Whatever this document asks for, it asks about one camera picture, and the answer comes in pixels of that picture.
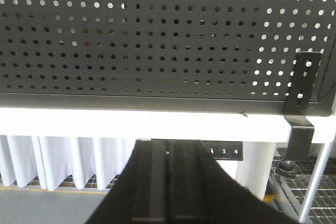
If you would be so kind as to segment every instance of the curtain fold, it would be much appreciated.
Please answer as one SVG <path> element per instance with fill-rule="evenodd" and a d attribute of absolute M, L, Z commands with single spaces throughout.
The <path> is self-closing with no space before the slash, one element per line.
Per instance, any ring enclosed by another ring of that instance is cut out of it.
<path fill-rule="evenodd" d="M 24 187 L 36 176 L 42 189 L 55 190 L 72 175 L 83 189 L 96 174 L 103 190 L 124 169 L 135 139 L 0 136 L 0 173 L 4 186 Z"/>

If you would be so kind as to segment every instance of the white shelf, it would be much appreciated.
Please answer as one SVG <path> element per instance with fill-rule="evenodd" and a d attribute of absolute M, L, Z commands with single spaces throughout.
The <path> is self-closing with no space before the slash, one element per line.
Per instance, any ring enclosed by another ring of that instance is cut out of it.
<path fill-rule="evenodd" d="M 309 116 L 313 143 L 333 141 L 335 116 Z M 281 115 L 0 108 L 0 135 L 287 142 Z"/>

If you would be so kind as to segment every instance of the metal grating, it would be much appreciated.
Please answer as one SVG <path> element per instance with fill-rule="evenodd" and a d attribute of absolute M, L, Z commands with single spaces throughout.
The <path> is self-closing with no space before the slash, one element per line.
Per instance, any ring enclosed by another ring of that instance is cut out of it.
<path fill-rule="evenodd" d="M 0 93 L 284 101 L 300 51 L 322 53 L 311 101 L 334 83 L 322 84 L 335 0 L 0 0 L 0 10 Z"/>
<path fill-rule="evenodd" d="M 108 183 L 106 187 L 106 192 L 108 192 L 109 189 L 111 189 L 118 181 L 119 175 L 117 175 L 113 180 L 111 180 L 110 183 Z M 0 185 L 2 184 L 2 178 L 0 174 Z M 38 176 L 36 176 L 28 185 L 29 186 L 39 186 L 40 181 Z M 76 188 L 76 185 L 73 181 L 72 175 L 69 175 L 68 177 L 65 178 L 65 180 L 59 185 L 59 187 L 72 187 Z M 97 178 L 96 175 L 94 174 L 85 184 L 85 188 L 92 188 L 92 189 L 97 189 Z"/>
<path fill-rule="evenodd" d="M 316 158 L 309 158 L 305 162 L 296 162 L 300 174 L 294 179 L 283 177 L 300 204 L 303 203 L 315 162 Z M 274 166 L 272 166 L 270 173 L 280 183 L 279 176 L 275 175 Z M 328 160 L 309 213 L 309 219 L 313 224 L 336 223 L 336 159 L 334 158 Z"/>

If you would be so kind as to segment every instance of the metal bracket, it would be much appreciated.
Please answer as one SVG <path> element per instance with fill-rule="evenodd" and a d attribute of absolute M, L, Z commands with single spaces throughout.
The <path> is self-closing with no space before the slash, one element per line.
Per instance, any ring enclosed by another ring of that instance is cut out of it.
<path fill-rule="evenodd" d="M 308 156 L 314 135 L 314 125 L 306 118 L 309 100 L 321 60 L 319 52 L 301 52 L 296 66 L 286 107 L 285 119 L 291 126 L 287 149 L 279 149 L 281 161 L 277 170 L 293 176 L 295 167 L 291 161 L 302 161 Z"/>

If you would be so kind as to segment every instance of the yellow floor stripe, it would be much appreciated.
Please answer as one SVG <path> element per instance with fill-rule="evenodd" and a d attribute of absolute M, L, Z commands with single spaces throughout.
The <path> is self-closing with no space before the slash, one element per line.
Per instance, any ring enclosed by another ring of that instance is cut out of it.
<path fill-rule="evenodd" d="M 272 199 L 278 199 L 278 195 L 272 195 L 272 194 L 265 195 L 264 202 L 271 202 Z"/>
<path fill-rule="evenodd" d="M 50 193 L 69 193 L 69 194 L 101 194 L 106 195 L 103 191 L 80 191 L 80 190 L 54 190 L 48 191 L 46 189 L 30 189 L 30 188 L 18 188 L 18 187 L 3 187 L 0 186 L 0 190 L 14 190 L 14 191 L 47 191 Z"/>

